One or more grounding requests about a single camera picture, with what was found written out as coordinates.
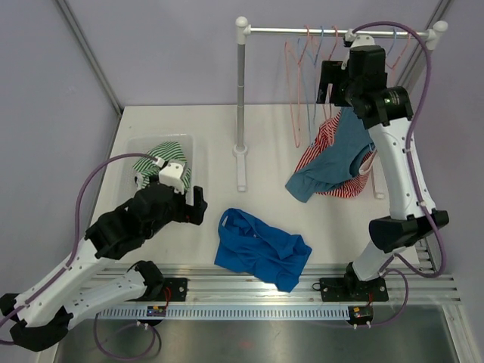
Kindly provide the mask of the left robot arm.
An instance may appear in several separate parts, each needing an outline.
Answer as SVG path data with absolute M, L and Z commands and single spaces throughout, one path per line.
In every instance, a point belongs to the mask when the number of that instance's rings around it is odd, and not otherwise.
M 10 344 L 34 352 L 55 345 L 74 322 L 67 300 L 117 261 L 147 257 L 163 265 L 213 264 L 219 223 L 223 212 L 232 209 L 243 209 L 280 231 L 284 247 L 292 239 L 302 240 L 310 262 L 336 262 L 341 205 L 299 202 L 283 185 L 296 162 L 283 110 L 250 107 L 249 130 L 256 144 L 247 157 L 249 187 L 240 191 L 229 149 L 232 106 L 130 107 L 115 143 L 119 158 L 139 157 L 142 146 L 158 141 L 180 141 L 192 168 L 191 188 L 183 191 L 161 181 L 130 197 L 132 172 L 108 160 L 98 222 L 76 233 L 73 251 L 36 286 L 12 296 L 14 306 L 3 317 L 12 324 Z

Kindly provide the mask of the bright blue tank top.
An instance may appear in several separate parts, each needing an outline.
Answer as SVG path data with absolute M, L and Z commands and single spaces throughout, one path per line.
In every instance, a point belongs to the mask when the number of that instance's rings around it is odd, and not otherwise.
M 299 283 L 312 253 L 301 235 L 267 225 L 241 209 L 223 212 L 218 233 L 215 265 L 253 275 L 286 293 Z

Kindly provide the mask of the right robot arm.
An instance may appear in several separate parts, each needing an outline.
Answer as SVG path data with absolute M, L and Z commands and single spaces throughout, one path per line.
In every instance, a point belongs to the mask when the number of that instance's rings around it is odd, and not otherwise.
M 413 110 L 403 87 L 386 85 L 386 54 L 378 45 L 352 44 L 333 79 L 331 101 L 350 106 L 377 149 L 389 193 L 389 215 L 374 219 L 370 241 L 341 278 L 323 287 L 325 301 L 388 299 L 383 276 L 391 261 L 449 222 L 426 190 L 413 138 Z

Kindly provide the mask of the green white striped tank top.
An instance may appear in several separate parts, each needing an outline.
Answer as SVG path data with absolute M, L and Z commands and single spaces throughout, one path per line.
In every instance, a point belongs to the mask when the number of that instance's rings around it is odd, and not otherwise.
M 141 157 L 133 165 L 133 169 L 135 170 L 135 183 L 138 190 L 146 188 L 150 184 L 151 177 L 154 177 L 157 181 L 159 181 L 158 172 L 160 168 L 157 167 L 154 162 L 157 160 L 158 157 L 161 157 L 164 160 L 174 159 L 186 162 L 188 170 L 185 177 L 183 178 L 183 182 L 185 183 L 185 187 L 187 188 L 186 191 L 188 191 L 191 186 L 191 169 L 188 167 L 188 160 L 179 142 L 163 142 L 162 144 L 159 144 L 155 148 L 149 150 L 147 152 L 147 155 L 154 157 L 155 160 L 147 157 Z

